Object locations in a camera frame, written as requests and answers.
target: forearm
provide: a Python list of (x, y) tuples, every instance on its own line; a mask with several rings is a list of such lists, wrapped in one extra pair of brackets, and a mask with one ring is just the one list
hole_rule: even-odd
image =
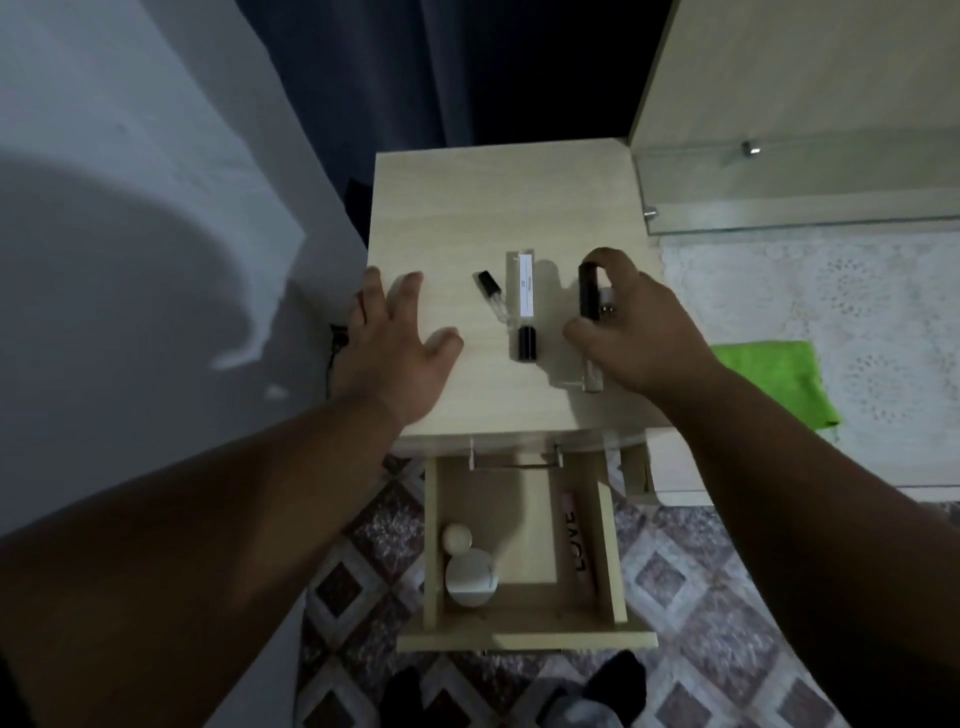
[(712, 394), (658, 404), (690, 445), (748, 571), (818, 680), (837, 677), (825, 671), (841, 665), (836, 656), (852, 639), (960, 667), (960, 534), (742, 377), (715, 375)]
[(0, 544), (0, 650), (39, 724), (202, 724), (398, 433), (375, 401), (334, 401)]

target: white spherical cap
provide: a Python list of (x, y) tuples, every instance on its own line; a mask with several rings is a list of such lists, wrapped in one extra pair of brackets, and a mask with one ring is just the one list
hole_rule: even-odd
[(446, 591), (462, 607), (481, 607), (496, 591), (493, 557), (479, 548), (454, 556), (446, 565)]
[(467, 553), (473, 546), (473, 534), (470, 529), (462, 523), (451, 523), (444, 529), (442, 538), (444, 542), (444, 551), (450, 556), (459, 556)]

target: drawer handle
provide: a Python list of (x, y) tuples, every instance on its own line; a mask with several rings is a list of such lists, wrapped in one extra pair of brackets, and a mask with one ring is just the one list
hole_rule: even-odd
[(553, 462), (545, 463), (531, 463), (529, 465), (511, 463), (509, 465), (478, 465), (476, 452), (473, 450), (473, 445), (470, 445), (470, 458), (469, 458), (469, 468), (471, 471), (475, 470), (522, 470), (522, 471), (542, 471), (549, 470), (551, 468), (562, 468), (564, 466), (564, 452), (560, 449), (559, 445), (553, 446)]

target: hand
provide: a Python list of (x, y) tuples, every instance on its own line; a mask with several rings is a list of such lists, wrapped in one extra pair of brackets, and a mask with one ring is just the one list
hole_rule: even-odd
[(464, 348), (455, 328), (441, 336), (434, 351), (420, 341), (417, 304), (422, 283), (423, 273), (409, 273), (387, 300), (380, 271), (368, 268), (350, 312), (349, 344), (333, 362), (334, 398), (374, 398), (400, 427), (433, 409)]
[(640, 273), (623, 251), (598, 248), (584, 262), (605, 271), (616, 313), (573, 319), (566, 339), (626, 389), (657, 403), (695, 394), (723, 370), (673, 291)]

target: left hand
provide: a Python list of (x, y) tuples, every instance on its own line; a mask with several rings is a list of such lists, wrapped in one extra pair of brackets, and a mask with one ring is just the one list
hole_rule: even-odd
[(423, 419), (444, 390), (464, 348), (455, 328), (431, 351), (417, 331), (423, 273), (408, 273), (396, 294), (383, 293), (380, 271), (368, 268), (350, 312), (349, 344), (333, 362), (334, 399), (352, 395), (382, 403), (401, 427)]

